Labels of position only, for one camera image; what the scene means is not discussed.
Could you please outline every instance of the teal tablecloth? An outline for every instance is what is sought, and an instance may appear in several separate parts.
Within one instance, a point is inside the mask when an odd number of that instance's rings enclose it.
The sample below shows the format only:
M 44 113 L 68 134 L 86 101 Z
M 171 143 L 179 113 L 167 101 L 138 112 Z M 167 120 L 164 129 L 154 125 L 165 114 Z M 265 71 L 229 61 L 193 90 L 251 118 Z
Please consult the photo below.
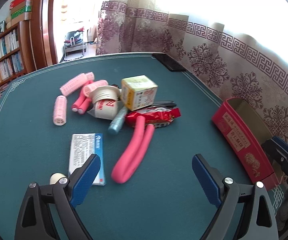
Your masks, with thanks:
M 59 87 L 79 73 L 120 84 L 146 75 L 159 87 L 157 100 L 174 100 L 182 116 L 155 131 L 138 170 L 125 184 L 110 178 L 133 129 L 107 133 L 108 120 L 69 110 L 67 123 L 52 122 Z M 211 121 L 221 101 L 189 73 L 170 72 L 148 53 L 80 59 L 35 71 L 15 80 L 0 101 L 0 235 L 14 239 L 24 193 L 32 181 L 48 184 L 54 172 L 67 174 L 71 135 L 103 133 L 106 186 L 93 186 L 77 212 L 94 240 L 199 239 L 215 214 L 196 179 L 191 159 L 201 153 L 209 164 L 239 183 L 249 183 L 238 158 Z M 62 239 L 67 239 L 53 212 Z M 235 217 L 229 230 L 238 224 Z

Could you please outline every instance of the red tin box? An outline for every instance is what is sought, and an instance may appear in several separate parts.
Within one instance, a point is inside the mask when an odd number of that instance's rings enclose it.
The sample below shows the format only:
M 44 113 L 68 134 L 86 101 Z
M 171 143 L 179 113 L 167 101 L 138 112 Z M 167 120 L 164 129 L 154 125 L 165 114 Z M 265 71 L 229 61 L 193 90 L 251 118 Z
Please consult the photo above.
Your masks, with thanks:
M 262 181 L 267 190 L 281 183 L 281 167 L 270 162 L 261 144 L 273 135 L 257 112 L 243 99 L 227 99 L 212 117 L 252 183 Z

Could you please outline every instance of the pink hair roller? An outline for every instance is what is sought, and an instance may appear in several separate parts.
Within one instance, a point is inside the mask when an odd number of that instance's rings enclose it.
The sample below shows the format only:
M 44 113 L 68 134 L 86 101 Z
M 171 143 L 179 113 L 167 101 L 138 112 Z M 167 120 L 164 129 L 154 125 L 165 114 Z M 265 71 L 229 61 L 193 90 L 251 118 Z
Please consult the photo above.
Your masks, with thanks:
M 78 108 L 78 113 L 84 114 L 86 112 L 87 108 L 89 107 L 89 105 L 91 104 L 91 102 L 92 102 L 92 100 L 90 98 L 85 98 L 84 102 Z
M 85 84 L 84 84 L 84 87 L 89 85 L 89 84 L 92 84 L 93 81 L 87 81 Z M 77 98 L 77 100 L 74 102 L 74 104 L 71 105 L 71 110 L 73 112 L 77 112 L 79 107 L 81 106 L 81 104 L 85 101 L 85 95 L 83 93 L 83 88 L 80 90 L 79 92 L 79 97 Z
M 117 183 L 125 183 L 134 174 L 143 160 L 154 134 L 154 125 L 149 124 L 145 130 L 145 117 L 136 119 L 135 130 L 126 150 L 115 164 L 111 178 Z
M 71 93 L 83 86 L 88 78 L 95 78 L 93 72 L 80 73 L 78 76 L 72 78 L 70 81 L 60 87 L 60 91 L 64 96 L 69 96 Z
M 64 125 L 66 123 L 66 105 L 65 96 L 58 96 L 54 105 L 53 123 L 55 125 Z
M 98 80 L 90 85 L 87 85 L 83 87 L 83 93 L 86 97 L 89 97 L 91 92 L 93 92 L 96 88 L 102 87 L 102 86 L 108 86 L 108 82 L 106 80 Z

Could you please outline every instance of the metal screw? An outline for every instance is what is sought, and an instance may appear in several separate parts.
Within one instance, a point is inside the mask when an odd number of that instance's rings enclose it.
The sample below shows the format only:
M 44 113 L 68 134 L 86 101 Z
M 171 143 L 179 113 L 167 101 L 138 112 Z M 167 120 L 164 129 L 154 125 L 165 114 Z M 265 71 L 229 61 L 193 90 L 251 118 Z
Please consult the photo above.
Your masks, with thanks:
M 59 180 L 59 183 L 60 183 L 60 184 L 66 184 L 67 181 L 68 181 L 67 178 L 61 178 L 61 179 Z
M 225 178 L 225 180 L 224 180 L 227 184 L 232 184 L 234 181 L 233 181 L 233 179 L 232 178 L 229 178 L 229 177 L 227 177 L 227 178 Z
M 30 188 L 36 187 L 36 182 L 31 182 L 31 183 L 29 184 L 29 187 L 30 187 Z
M 258 181 L 258 182 L 256 183 L 256 185 L 257 185 L 258 187 L 260 187 L 260 188 L 263 188 L 263 187 L 264 187 L 264 184 L 263 184 L 263 182 L 261 182 L 261 181 Z

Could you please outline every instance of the red snack package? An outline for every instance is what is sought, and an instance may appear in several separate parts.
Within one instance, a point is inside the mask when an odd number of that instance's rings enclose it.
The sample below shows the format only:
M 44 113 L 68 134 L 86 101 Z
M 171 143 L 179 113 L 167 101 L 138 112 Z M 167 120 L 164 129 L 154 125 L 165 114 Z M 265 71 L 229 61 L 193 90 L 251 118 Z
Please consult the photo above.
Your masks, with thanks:
M 145 125 L 153 124 L 156 128 L 169 125 L 174 118 L 180 117 L 178 108 L 168 109 L 160 106 L 151 106 L 136 111 L 132 111 L 125 117 L 125 122 L 131 127 L 135 126 L 138 116 L 145 117 Z

